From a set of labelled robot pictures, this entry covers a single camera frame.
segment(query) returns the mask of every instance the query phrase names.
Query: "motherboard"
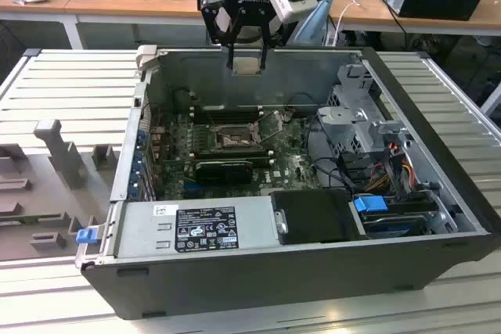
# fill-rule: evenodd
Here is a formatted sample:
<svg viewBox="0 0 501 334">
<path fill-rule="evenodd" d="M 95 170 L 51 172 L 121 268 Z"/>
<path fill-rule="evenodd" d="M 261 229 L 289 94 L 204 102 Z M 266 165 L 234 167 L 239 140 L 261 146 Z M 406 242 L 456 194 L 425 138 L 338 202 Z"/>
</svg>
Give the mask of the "motherboard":
<svg viewBox="0 0 501 334">
<path fill-rule="evenodd" d="M 156 148 L 157 195 L 203 199 L 319 188 L 304 151 L 306 127 L 305 118 L 286 110 L 177 114 Z"/>
</svg>

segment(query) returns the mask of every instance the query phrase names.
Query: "blue clip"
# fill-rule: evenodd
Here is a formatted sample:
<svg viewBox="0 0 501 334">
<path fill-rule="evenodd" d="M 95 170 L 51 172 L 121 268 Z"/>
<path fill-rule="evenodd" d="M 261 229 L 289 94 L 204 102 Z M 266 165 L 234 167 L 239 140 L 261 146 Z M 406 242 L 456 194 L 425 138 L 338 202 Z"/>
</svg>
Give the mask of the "blue clip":
<svg viewBox="0 0 501 334">
<path fill-rule="evenodd" d="M 388 211 L 383 196 L 359 196 L 355 201 L 355 208 L 360 212 Z"/>
<path fill-rule="evenodd" d="M 77 244 L 96 244 L 97 239 L 97 228 L 83 228 L 82 230 L 78 230 Z"/>
</svg>

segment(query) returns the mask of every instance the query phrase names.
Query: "warning label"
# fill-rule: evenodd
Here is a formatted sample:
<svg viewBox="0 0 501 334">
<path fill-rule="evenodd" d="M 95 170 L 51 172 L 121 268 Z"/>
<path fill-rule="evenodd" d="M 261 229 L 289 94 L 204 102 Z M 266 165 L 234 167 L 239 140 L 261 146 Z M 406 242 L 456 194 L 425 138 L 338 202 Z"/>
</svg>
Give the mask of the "warning label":
<svg viewBox="0 0 501 334">
<path fill-rule="evenodd" d="M 177 210 L 175 250 L 232 250 L 238 248 L 235 207 Z"/>
</svg>

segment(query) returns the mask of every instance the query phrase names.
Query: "logo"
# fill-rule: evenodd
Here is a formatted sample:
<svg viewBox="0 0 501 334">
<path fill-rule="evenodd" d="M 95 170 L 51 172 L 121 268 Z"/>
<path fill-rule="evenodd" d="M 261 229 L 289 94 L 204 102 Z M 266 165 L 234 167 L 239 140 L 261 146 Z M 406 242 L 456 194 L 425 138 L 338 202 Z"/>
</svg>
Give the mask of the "logo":
<svg viewBox="0 0 501 334">
<path fill-rule="evenodd" d="M 204 226 L 190 227 L 189 233 L 191 234 L 191 236 L 205 236 L 205 227 Z"/>
<path fill-rule="evenodd" d="M 269 3 L 269 0 L 238 0 L 238 4 L 242 3 Z"/>
<path fill-rule="evenodd" d="M 178 228 L 178 238 L 187 238 L 189 236 L 187 227 Z"/>
</svg>

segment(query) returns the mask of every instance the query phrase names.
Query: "black plastic cover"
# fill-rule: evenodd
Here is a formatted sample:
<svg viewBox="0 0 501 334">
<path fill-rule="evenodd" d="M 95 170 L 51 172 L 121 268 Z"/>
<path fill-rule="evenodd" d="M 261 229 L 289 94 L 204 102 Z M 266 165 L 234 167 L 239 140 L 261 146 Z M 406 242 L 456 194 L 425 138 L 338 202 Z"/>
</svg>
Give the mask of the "black plastic cover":
<svg viewBox="0 0 501 334">
<path fill-rule="evenodd" d="M 287 233 L 279 234 L 283 245 L 360 239 L 345 191 L 276 191 L 271 196 L 273 210 L 284 214 L 287 223 Z"/>
</svg>

